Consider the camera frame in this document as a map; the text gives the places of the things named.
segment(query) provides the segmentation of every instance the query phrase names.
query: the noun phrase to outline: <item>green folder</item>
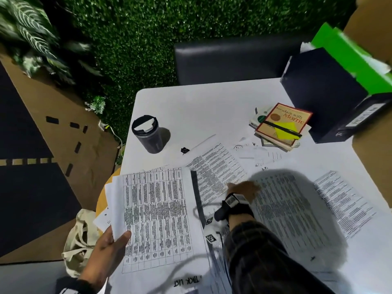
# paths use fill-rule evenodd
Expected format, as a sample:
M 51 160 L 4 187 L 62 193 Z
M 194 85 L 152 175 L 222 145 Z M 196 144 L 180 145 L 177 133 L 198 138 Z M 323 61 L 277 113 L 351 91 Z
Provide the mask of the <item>green folder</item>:
M 312 40 L 316 48 L 326 51 L 349 73 L 351 73 L 369 95 L 392 92 L 392 75 L 383 74 L 369 64 L 372 56 L 348 38 L 338 28 L 325 23 Z

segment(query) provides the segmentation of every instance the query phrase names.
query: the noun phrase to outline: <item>white table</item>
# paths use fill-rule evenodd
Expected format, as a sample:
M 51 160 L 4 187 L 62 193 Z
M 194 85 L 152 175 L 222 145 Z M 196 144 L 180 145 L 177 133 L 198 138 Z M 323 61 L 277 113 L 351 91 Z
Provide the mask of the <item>white table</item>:
M 170 130 L 171 138 L 160 153 L 149 154 L 130 130 L 121 174 L 167 165 L 182 156 L 181 148 L 192 149 L 213 134 L 219 134 L 224 145 L 232 145 L 240 138 L 247 137 L 252 131 L 248 121 L 255 107 L 277 102 L 292 105 L 279 80 L 259 79 L 139 91 L 131 123 L 144 114 L 155 116 L 160 127 Z M 341 143 L 315 144 L 310 136 L 306 136 L 301 139 L 301 146 L 290 152 L 290 155 L 304 163 L 307 160 L 317 161 L 324 168 L 339 171 L 364 197 L 381 210 L 389 212 L 386 201 L 351 144 L 351 139 Z M 364 268 L 349 273 L 349 282 L 357 293 L 392 291 L 392 249 L 386 247 L 380 250 L 381 253 L 383 255 L 378 257 L 386 261 L 372 264 L 369 268 L 372 272 L 367 273 Z M 357 282 L 360 282 L 359 287 L 354 285 Z

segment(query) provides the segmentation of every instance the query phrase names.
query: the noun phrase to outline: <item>wrist-mounted device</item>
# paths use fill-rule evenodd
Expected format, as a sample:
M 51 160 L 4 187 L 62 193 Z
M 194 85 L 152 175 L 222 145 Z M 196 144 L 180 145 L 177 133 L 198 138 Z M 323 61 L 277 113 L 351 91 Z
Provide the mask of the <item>wrist-mounted device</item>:
M 221 237 L 222 230 L 228 225 L 228 216 L 232 214 L 250 214 L 254 217 L 246 198 L 241 194 L 230 193 L 222 201 L 221 208 L 207 217 L 203 236 L 209 243 L 214 243 Z

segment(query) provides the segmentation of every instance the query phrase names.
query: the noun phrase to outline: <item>black travel mug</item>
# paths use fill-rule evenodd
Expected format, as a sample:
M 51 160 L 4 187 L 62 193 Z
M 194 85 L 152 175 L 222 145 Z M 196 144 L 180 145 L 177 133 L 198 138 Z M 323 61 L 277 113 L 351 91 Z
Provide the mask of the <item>black travel mug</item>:
M 147 152 L 156 154 L 164 148 L 158 120 L 155 117 L 141 116 L 133 121 L 131 128 Z

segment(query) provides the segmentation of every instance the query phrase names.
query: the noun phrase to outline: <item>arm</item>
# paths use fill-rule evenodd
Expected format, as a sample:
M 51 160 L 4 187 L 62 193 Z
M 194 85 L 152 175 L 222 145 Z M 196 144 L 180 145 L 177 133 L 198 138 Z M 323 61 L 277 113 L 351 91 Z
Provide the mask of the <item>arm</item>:
M 120 264 L 130 236 L 131 232 L 126 231 L 114 241 L 112 227 L 109 226 L 97 240 L 80 277 L 61 290 L 60 294 L 96 294 Z
M 230 184 L 228 193 L 242 194 L 252 202 L 258 189 L 250 184 Z M 230 215 L 228 221 L 231 232 L 224 248 L 233 293 L 333 294 L 292 260 L 279 239 L 251 215 Z

